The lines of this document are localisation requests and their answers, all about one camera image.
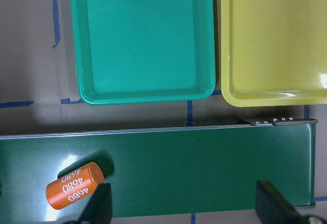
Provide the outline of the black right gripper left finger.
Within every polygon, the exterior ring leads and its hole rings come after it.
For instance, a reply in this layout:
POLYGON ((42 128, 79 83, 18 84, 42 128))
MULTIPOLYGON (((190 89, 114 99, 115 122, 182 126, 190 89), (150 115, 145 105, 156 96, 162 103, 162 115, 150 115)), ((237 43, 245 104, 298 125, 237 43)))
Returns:
POLYGON ((108 224, 113 216, 111 184, 99 184, 81 215, 62 223, 108 224))

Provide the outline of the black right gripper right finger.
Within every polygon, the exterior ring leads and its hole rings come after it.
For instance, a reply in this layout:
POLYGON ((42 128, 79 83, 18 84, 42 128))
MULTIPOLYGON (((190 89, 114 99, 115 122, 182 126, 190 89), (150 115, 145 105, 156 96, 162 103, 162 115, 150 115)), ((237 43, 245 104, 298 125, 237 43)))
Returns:
POLYGON ((256 182, 255 212, 264 224, 326 223, 317 215, 301 215, 269 181, 256 182))

